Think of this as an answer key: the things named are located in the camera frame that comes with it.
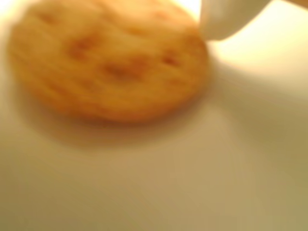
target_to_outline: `white plate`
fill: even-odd
[[[209,46],[212,96],[152,127],[58,118],[2,66],[0,230],[307,230],[308,11],[276,0]]]

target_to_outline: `browned spot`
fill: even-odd
[[[154,12],[154,17],[160,20],[170,20],[171,19],[170,15],[164,11]]]
[[[173,50],[167,50],[163,54],[162,61],[170,66],[180,66],[179,54]]]
[[[129,80],[133,78],[131,73],[128,72],[127,68],[120,64],[108,63],[103,66],[103,70],[109,73],[113,79],[119,81]]]
[[[136,36],[145,36],[148,34],[148,31],[138,28],[138,27],[128,27],[127,31],[132,34],[132,35],[136,35]]]
[[[37,16],[41,21],[49,25],[54,25],[59,22],[57,14],[53,12],[38,12]]]
[[[67,54],[75,60],[84,61],[87,52],[97,47],[101,42],[101,36],[98,31],[93,31],[88,35],[77,38],[68,44]]]
[[[178,87],[184,85],[185,82],[183,80],[173,78],[168,81],[168,84],[172,87]]]
[[[105,72],[120,81],[142,80],[148,68],[149,58],[143,55],[132,56],[124,63],[110,62],[103,66]]]

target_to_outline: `round cookie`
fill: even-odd
[[[8,44],[15,78],[62,114],[147,122],[208,83],[197,23],[168,0],[41,0]]]

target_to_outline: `white cup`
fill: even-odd
[[[270,0],[202,0],[200,30],[207,40],[225,39],[249,23]]]

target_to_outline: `golden brown cookie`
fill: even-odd
[[[197,23],[168,0],[41,0],[13,27],[16,79],[73,117],[146,122],[208,83]]]

